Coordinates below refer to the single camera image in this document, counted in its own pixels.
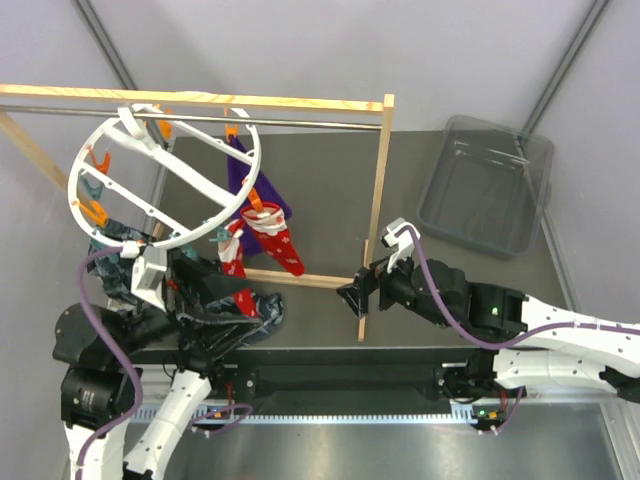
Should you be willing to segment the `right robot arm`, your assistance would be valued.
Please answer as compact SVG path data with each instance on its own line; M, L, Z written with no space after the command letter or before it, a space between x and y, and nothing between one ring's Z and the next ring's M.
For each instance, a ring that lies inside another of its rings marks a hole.
M536 385L597 389L639 400L639 327L565 310L530 294L470 282L463 271L429 259L389 258L361 268L336 290L362 317L369 298L378 308L399 305L432 324L455 330L476 350L454 368L442 389L467 397L467 385L487 396Z

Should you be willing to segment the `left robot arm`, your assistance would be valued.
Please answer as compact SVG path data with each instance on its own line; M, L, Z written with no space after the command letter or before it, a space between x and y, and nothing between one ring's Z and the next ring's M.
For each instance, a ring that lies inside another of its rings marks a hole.
M67 367L60 392L70 475L160 479L183 433L197 429L199 404L230 390L224 359L281 322L282 300L252 292L234 266L183 249L151 264L91 247L78 275L99 278L125 309L82 298L55 326L52 355ZM172 336L178 350L169 392L138 443L126 449L127 428L143 402L143 371L133 356Z

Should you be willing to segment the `orange front clip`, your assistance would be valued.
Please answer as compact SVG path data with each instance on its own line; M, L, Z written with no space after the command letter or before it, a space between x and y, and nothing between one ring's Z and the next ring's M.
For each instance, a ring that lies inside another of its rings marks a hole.
M251 208L256 212L262 212L264 210L262 200L255 188L252 188L250 190L248 194L248 200L250 202Z

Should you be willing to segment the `teal clip front rim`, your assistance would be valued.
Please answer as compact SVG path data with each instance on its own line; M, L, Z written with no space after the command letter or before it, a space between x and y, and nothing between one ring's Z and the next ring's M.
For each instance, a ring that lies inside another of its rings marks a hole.
M208 241L211 243L226 242L232 238L232 234L223 227L216 227L210 234Z

